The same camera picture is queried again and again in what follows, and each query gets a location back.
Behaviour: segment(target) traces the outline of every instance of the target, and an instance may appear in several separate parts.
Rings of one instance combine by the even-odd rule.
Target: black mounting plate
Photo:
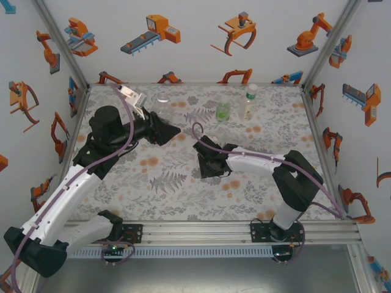
[[[123,237],[121,241],[127,241],[132,244],[141,243],[142,225],[141,224],[123,224]]]
[[[293,237],[293,239],[291,237],[287,237],[284,241],[281,241],[281,242],[290,243],[290,242],[292,242],[292,240],[294,242],[297,242],[297,241],[302,242],[303,241],[302,229],[301,229],[300,224],[293,223],[291,228],[289,228],[288,233],[290,235],[292,235],[292,237],[293,237],[293,235],[296,236],[297,239],[295,237]],[[276,243],[276,242],[278,242],[278,241],[273,240],[273,238],[271,237],[271,233],[270,233],[270,229],[269,229],[269,222],[250,224],[250,234],[251,234],[251,241],[253,243],[260,243],[260,242]]]

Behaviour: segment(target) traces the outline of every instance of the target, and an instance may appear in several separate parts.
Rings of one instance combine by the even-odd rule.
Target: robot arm
[[[299,215],[308,209],[315,195],[318,193],[319,188],[302,173],[298,172],[296,175],[295,170],[285,164],[260,157],[237,154],[261,153],[247,151],[244,148],[232,144],[226,144],[221,148],[207,136],[203,136],[201,141],[212,147],[235,153],[217,153],[205,147],[200,142],[197,142],[194,148],[198,152],[202,178],[222,176],[225,172],[228,172],[228,174],[231,174],[231,172],[246,172],[262,177],[269,177],[276,182],[283,198],[283,203],[279,206],[277,213],[270,221],[269,229],[275,241],[284,241],[289,235],[288,230]],[[292,150],[286,155],[278,154],[273,157],[300,166],[310,173],[320,184],[323,184],[322,177],[298,151]]]
[[[181,130],[160,120],[154,112],[142,108],[145,120],[136,116],[131,151],[140,139],[150,143],[164,145]],[[99,108],[89,121],[92,132],[86,144],[73,160],[64,180],[59,184],[45,206],[52,204],[39,225],[37,219],[45,208],[36,212],[30,220],[19,228],[11,227],[4,239],[15,254],[27,231],[35,229],[24,245],[19,259],[47,278],[54,275],[64,264],[67,255],[99,239],[117,241],[122,236],[122,219],[109,211],[102,211],[92,220],[74,228],[63,230],[69,216],[82,199],[94,188],[119,160],[114,156],[82,173],[71,184],[70,178],[84,167],[120,149],[129,139],[130,124],[122,125],[118,109],[113,106]]]

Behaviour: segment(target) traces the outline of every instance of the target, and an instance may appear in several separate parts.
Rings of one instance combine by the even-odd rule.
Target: table surface
[[[220,145],[234,143],[269,154],[298,150],[320,174],[322,172],[299,87],[259,87],[257,111],[250,121],[240,120],[236,112],[240,96],[246,90],[244,86],[150,84],[130,87],[148,96],[147,110],[157,97],[168,97],[175,110],[172,124],[182,132],[164,146],[141,140],[139,146],[121,157],[101,184],[88,194],[70,220],[89,220],[104,209],[124,220],[271,219],[282,202],[273,180],[243,173],[232,173],[226,178],[200,178],[197,153],[192,147],[196,143],[191,133],[195,121],[203,124],[206,135],[217,137]],[[229,121],[218,123],[216,101],[222,96],[228,97],[232,110]],[[88,121],[105,105],[117,107],[122,122],[128,122],[113,89],[93,86],[73,155],[84,145],[90,132]],[[318,192],[315,201],[332,207],[322,192]],[[302,218],[334,217],[311,206]]]

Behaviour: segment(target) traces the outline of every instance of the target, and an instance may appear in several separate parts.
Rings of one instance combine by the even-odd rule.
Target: metal floor
[[[261,259],[134,259],[117,268],[68,260],[44,293],[353,293],[342,246],[307,246],[288,266]]]

